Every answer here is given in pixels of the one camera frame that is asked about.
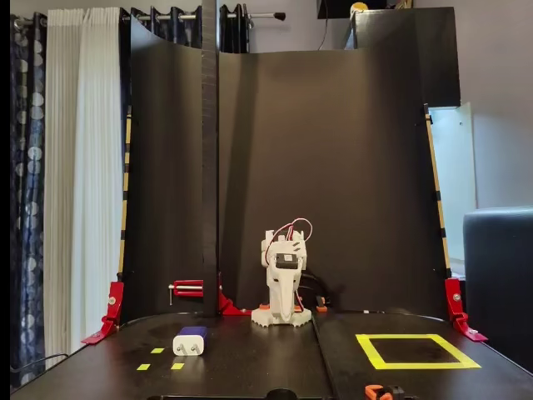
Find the yellow and black stripe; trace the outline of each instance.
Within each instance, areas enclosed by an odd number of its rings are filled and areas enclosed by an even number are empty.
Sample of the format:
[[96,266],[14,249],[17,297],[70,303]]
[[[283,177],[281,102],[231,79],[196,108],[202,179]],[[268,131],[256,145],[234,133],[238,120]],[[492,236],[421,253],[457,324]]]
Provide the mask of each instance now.
[[431,165],[433,167],[433,179],[435,180],[435,193],[436,193],[436,203],[439,208],[439,219],[441,220],[441,236],[442,236],[442,247],[444,250],[444,259],[446,261],[446,276],[451,277],[450,270],[450,259],[448,257],[448,243],[446,241],[446,230],[444,228],[444,212],[442,211],[442,200],[441,200],[441,188],[439,186],[439,177],[436,171],[436,160],[435,160],[435,149],[433,148],[433,135],[431,133],[431,116],[427,104],[424,104],[424,114],[426,115],[426,129],[427,129],[427,138],[430,144],[431,151]]
[[127,211],[127,183],[130,170],[130,140],[132,132],[132,115],[126,117],[126,151],[124,153],[124,184],[122,187],[122,227],[120,232],[120,261],[118,263],[118,276],[122,275],[124,268],[124,244],[126,242],[126,211]]

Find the black chair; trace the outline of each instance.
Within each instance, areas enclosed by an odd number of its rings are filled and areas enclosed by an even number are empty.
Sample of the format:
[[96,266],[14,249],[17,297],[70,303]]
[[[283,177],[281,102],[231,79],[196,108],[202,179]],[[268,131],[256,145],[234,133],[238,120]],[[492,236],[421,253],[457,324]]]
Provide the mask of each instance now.
[[477,210],[463,228],[470,325],[533,371],[533,207]]

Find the black pole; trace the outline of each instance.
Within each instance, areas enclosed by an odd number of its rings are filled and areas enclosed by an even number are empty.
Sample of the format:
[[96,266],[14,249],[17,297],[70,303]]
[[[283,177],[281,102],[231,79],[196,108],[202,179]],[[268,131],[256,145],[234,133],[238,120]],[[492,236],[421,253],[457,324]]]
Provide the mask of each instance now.
[[218,313],[218,1],[202,0],[203,312]]

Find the red bracket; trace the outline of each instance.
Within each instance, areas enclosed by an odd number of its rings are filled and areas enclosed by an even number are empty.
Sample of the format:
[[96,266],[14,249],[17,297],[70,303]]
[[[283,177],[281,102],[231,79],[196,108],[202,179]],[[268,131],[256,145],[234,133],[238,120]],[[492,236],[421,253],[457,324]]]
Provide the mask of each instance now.
[[461,288],[459,279],[449,277],[445,280],[446,300],[448,302],[448,315],[453,327],[473,342],[484,342],[488,340],[481,333],[468,326],[468,314],[463,311]]
[[[174,296],[203,298],[203,281],[174,281]],[[233,301],[224,296],[222,293],[222,283],[220,277],[218,279],[218,311],[221,315],[239,316],[252,315],[252,311],[240,310],[233,305]]]
[[82,343],[97,344],[118,330],[120,312],[122,309],[123,282],[111,282],[109,299],[107,301],[107,315],[102,318],[100,331],[82,340]]

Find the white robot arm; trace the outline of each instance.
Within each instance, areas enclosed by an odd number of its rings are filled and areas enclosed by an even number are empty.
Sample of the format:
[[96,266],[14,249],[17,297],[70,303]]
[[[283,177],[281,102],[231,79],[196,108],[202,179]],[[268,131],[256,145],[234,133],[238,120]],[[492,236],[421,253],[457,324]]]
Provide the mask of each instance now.
[[278,324],[299,327],[309,322],[311,311],[297,307],[295,312],[294,304],[301,271],[306,269],[307,251],[303,232],[294,231],[289,240],[284,235],[274,237],[274,231],[266,231],[261,248],[270,304],[253,310],[252,321],[263,327]]

